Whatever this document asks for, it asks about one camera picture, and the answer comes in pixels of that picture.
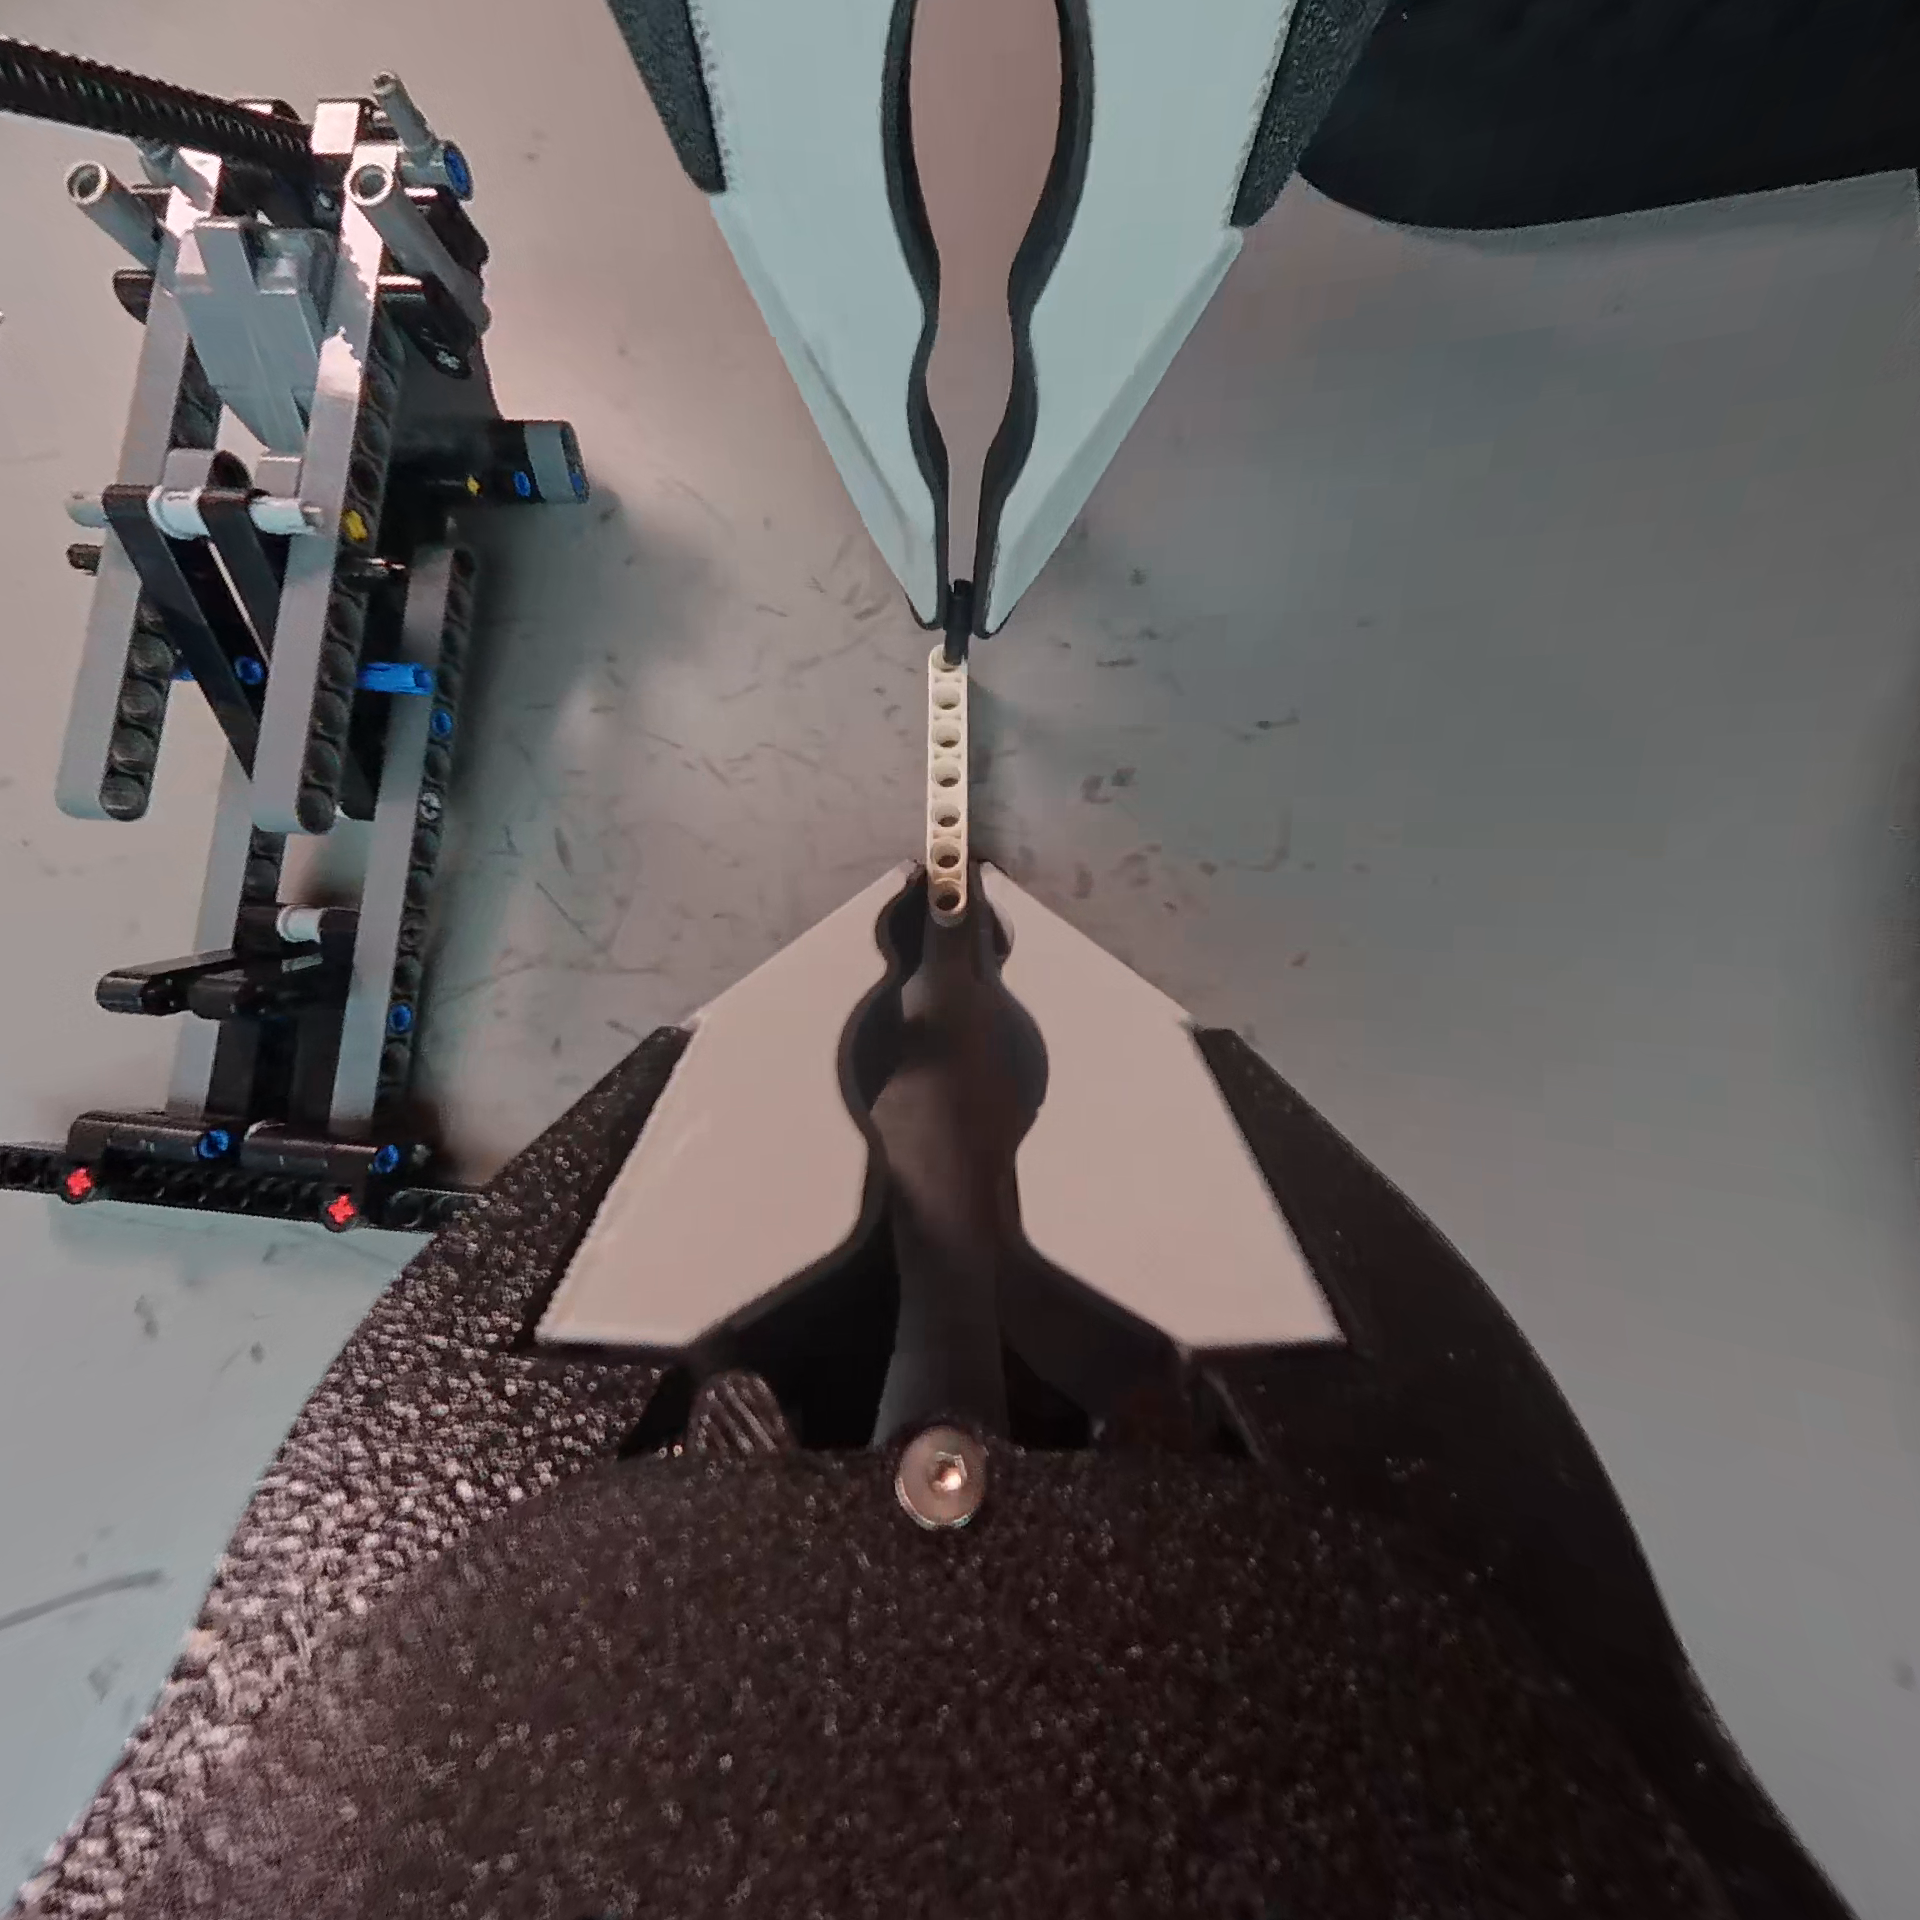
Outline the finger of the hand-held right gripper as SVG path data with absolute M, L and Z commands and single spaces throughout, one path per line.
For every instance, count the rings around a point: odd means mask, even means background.
M 714 222 L 916 624 L 948 614 L 927 395 L 939 254 L 911 144 L 915 2 L 692 2 Z
M 1061 109 L 1005 286 L 1013 383 L 980 475 L 977 632 L 1010 619 L 1226 273 L 1294 11 L 1054 2 Z

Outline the grey desk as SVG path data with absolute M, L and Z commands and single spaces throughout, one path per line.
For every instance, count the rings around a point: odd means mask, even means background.
M 487 1177 L 916 844 L 927 635 L 605 2 L 3 2 L 475 168 L 579 509 L 484 581 L 417 1090 Z M 988 647 L 977 832 L 1478 1265 L 1779 1807 L 1918 1915 L 1918 211 L 1294 182 Z

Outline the white short straight beam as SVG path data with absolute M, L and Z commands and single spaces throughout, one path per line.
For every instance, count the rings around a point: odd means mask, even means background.
M 925 706 L 925 893 L 938 928 L 962 922 L 970 868 L 970 673 L 938 639 Z

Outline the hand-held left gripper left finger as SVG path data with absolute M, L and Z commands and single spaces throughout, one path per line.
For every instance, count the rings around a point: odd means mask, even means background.
M 839 1249 L 869 1141 L 842 1033 L 882 986 L 882 915 L 922 878 L 884 868 L 708 999 L 537 1323 L 545 1347 L 669 1351 Z

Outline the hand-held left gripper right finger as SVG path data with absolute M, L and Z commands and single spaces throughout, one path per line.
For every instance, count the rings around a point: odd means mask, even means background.
M 1046 1047 L 1014 1151 L 1036 1253 L 1184 1351 L 1343 1346 L 1189 1013 L 995 864 L 980 878 Z

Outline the black grey toy chassis assembly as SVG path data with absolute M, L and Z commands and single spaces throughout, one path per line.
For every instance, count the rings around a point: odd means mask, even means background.
M 140 353 L 115 473 L 69 500 L 91 609 L 60 806 L 140 820 L 176 690 L 224 747 L 191 951 L 93 982 L 184 1020 L 165 1101 L 5 1141 L 3 1189 L 433 1234 L 475 1198 L 411 1093 L 460 516 L 589 501 L 581 442 L 494 399 L 474 168 L 396 70 L 300 118 L 3 38 L 3 109 L 125 136 L 148 175 L 66 175 L 131 259 Z

